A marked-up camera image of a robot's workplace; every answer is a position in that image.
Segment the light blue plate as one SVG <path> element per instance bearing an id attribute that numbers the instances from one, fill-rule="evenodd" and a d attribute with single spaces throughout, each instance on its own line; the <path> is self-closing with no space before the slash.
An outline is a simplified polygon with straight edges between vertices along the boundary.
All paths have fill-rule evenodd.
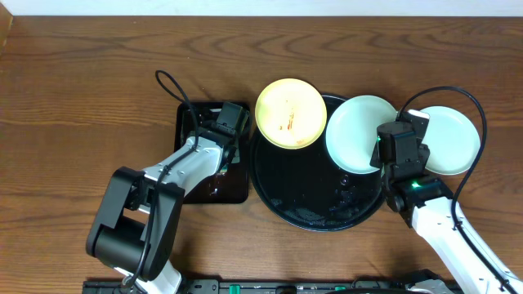
<path id="1" fill-rule="evenodd" d="M 366 175 L 378 169 L 370 165 L 378 141 L 377 127 L 392 122 L 396 109 L 378 96 L 355 96 L 333 112 L 326 127 L 330 158 L 345 172 Z"/>
<path id="2" fill-rule="evenodd" d="M 472 166 L 481 144 L 471 120 L 445 106 L 426 107 L 422 112 L 429 116 L 422 140 L 430 150 L 426 169 L 445 176 L 466 172 Z"/>

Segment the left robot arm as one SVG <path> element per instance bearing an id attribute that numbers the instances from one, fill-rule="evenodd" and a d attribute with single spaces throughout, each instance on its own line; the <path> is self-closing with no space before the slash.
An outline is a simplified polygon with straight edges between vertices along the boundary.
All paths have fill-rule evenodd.
<path id="1" fill-rule="evenodd" d="M 162 162 L 117 169 L 87 236 L 87 254 L 123 274 L 122 286 L 131 291 L 178 292 L 182 276 L 170 255 L 184 198 L 232 162 L 249 119 L 247 108 L 226 102 Z"/>

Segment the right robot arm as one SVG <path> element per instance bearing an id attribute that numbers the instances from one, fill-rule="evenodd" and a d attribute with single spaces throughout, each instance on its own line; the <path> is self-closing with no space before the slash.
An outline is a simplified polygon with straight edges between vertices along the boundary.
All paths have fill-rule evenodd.
<path id="1" fill-rule="evenodd" d="M 421 236 L 465 293 L 520 293 L 522 281 L 473 229 L 441 179 L 472 170 L 481 155 L 473 123 L 440 106 L 409 110 L 377 128 L 371 163 L 382 168 L 387 205 Z"/>

